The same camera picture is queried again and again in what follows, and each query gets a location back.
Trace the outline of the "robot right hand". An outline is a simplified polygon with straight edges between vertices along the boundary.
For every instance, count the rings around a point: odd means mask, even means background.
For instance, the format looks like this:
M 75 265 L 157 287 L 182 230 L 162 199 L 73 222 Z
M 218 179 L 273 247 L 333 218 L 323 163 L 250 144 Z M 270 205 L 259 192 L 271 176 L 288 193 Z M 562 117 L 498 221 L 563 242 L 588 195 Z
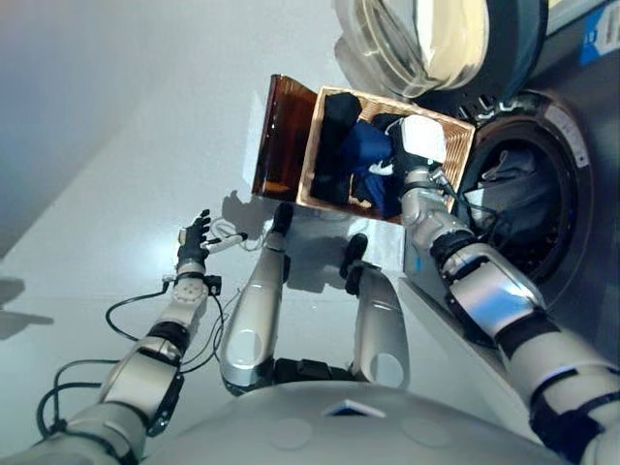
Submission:
M 411 114 L 390 121 L 383 130 L 391 144 L 390 154 L 369 167 L 371 174 L 404 181 L 415 170 L 431 172 L 447 160 L 444 128 L 437 120 Z

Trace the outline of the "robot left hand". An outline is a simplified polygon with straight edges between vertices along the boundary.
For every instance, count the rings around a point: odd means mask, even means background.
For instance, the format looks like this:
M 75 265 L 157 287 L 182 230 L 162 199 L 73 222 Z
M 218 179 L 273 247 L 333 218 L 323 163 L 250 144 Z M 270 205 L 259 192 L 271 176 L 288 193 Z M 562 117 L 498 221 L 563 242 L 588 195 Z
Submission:
M 246 232 L 236 232 L 223 237 L 208 238 L 211 230 L 210 210 L 204 209 L 190 226 L 181 228 L 178 234 L 176 271 L 187 264 L 204 266 L 206 259 L 244 242 Z

